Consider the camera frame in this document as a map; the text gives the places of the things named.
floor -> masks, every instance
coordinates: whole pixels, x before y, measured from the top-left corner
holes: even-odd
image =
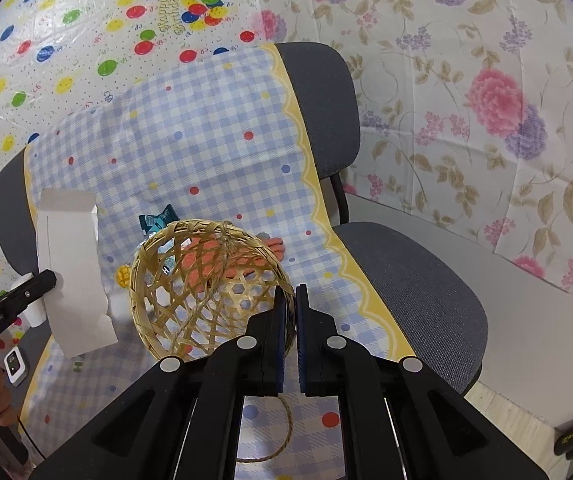
[[[536,462],[550,480],[566,478],[569,461],[553,454],[555,430],[551,426],[480,382],[475,383],[466,398]]]

woven bamboo basket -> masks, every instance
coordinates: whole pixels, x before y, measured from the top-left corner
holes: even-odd
[[[272,307],[276,286],[292,311],[289,279],[259,238],[229,222],[173,222],[135,254],[132,315],[156,359],[196,359],[243,335],[250,316]]]

white wall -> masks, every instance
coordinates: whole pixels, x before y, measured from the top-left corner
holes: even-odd
[[[331,222],[337,206],[323,186]],[[451,267],[489,320],[481,381],[553,426],[573,419],[573,297],[469,240],[400,211],[348,196],[351,221],[387,225]]]

chair seat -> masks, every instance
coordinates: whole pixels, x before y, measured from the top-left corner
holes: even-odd
[[[333,228],[409,344],[458,392],[482,365],[487,318],[473,291],[410,238],[371,222]]]

floral backdrop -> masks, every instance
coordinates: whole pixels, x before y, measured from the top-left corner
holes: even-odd
[[[345,189],[573,294],[573,0],[260,0],[355,83]]]

